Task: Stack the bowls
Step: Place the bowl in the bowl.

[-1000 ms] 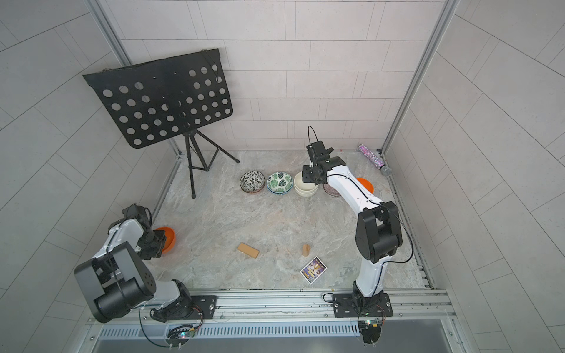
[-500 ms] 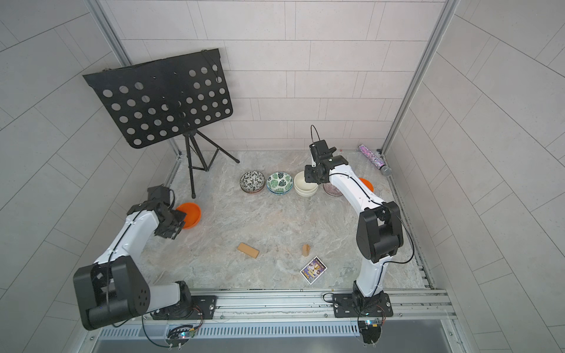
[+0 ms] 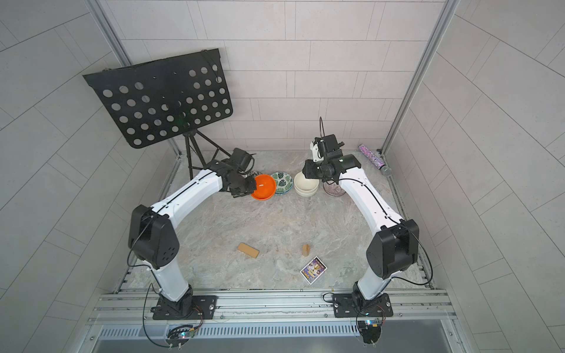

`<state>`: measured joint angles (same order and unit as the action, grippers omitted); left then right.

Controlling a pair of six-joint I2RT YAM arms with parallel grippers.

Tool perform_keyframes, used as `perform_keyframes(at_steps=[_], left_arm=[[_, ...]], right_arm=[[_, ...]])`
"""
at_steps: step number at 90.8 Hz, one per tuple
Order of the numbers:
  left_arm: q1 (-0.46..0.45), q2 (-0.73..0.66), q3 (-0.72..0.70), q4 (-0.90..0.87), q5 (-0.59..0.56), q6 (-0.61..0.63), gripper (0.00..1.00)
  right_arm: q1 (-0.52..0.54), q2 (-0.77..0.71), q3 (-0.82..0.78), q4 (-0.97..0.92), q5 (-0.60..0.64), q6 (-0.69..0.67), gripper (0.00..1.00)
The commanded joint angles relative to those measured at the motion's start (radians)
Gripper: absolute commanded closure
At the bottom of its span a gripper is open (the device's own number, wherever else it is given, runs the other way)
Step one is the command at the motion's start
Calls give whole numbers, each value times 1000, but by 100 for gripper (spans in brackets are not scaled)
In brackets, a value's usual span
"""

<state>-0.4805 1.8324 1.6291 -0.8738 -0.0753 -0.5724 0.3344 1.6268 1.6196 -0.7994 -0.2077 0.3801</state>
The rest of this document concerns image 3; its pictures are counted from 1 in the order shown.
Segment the purple striped bowl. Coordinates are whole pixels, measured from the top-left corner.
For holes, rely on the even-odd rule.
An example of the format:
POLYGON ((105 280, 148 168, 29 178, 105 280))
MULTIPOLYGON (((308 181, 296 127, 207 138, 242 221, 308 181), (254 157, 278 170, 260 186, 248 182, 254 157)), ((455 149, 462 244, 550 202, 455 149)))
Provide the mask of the purple striped bowl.
POLYGON ((342 197, 346 194, 346 191, 342 189, 338 183, 335 182, 325 182, 323 184, 323 189, 326 194, 332 197, 342 197))

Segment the orange bowl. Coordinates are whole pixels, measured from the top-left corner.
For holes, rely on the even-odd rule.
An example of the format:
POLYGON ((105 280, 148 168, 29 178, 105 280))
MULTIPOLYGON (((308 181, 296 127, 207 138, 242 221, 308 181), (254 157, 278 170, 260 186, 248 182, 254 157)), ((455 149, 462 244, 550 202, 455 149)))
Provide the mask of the orange bowl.
POLYGON ((267 174, 260 174, 255 177, 256 190, 252 197, 258 201, 266 201, 275 195, 277 183, 275 179, 267 174))

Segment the cream bowl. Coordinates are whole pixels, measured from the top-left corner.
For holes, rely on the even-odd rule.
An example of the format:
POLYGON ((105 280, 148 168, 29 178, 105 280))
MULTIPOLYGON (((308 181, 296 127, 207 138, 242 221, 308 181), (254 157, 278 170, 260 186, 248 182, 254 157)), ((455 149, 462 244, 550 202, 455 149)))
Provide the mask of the cream bowl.
POLYGON ((311 192, 318 189, 319 181, 317 179, 308 179, 302 172, 299 172, 294 177, 294 185, 300 191, 311 192))
POLYGON ((318 191, 318 188, 314 188, 312 190, 308 190, 308 191, 303 191, 299 188, 294 188, 294 190, 297 192, 298 195, 300 195, 301 197, 312 197, 313 195, 316 194, 316 192, 318 191))

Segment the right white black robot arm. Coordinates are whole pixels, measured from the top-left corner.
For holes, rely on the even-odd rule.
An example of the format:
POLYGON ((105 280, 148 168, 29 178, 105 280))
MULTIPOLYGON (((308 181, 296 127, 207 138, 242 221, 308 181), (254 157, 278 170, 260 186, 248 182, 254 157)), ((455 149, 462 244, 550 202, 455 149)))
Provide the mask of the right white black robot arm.
POLYGON ((343 145, 335 135, 315 138, 310 144, 313 157, 306 160, 303 174, 307 179, 338 184, 359 208, 372 232, 366 250, 369 267, 354 284, 353 298, 363 308, 385 294, 393 279, 417 286, 429 285, 433 272, 426 282, 410 281, 400 275, 416 263, 419 250, 424 248, 419 240, 419 226, 412 219, 403 219, 385 202, 359 160, 343 154, 343 145))

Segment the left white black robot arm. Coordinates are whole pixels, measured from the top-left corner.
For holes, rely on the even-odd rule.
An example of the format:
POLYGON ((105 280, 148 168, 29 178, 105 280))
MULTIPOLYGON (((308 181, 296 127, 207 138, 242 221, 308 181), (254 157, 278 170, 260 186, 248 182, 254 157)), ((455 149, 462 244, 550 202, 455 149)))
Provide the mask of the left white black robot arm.
POLYGON ((250 175, 255 165, 252 154, 236 148, 223 160, 212 160, 187 184, 151 206, 139 205, 132 212, 128 247, 143 266, 149 268, 158 285, 160 298, 180 311, 191 304, 192 288, 182 275, 177 254, 180 243, 176 229, 203 201, 218 192, 234 198, 256 190, 250 175))

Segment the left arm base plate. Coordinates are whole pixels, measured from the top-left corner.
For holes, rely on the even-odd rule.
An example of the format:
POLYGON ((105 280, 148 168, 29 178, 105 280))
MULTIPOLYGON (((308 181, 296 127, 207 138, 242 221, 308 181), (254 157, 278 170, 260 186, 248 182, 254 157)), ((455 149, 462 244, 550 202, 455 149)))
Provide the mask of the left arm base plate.
POLYGON ((217 296, 194 296, 187 294, 178 302, 160 296, 157 305, 151 309, 153 320, 208 320, 216 310, 217 296))

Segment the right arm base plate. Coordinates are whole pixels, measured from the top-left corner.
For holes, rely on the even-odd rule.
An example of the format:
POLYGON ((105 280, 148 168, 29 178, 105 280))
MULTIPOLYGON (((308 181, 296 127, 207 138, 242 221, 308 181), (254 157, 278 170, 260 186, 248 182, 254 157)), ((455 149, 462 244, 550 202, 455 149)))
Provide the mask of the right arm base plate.
POLYGON ((388 294, 381 294, 372 300, 366 300, 357 293, 332 293, 331 304, 336 318, 378 317, 382 319, 394 315, 388 294))

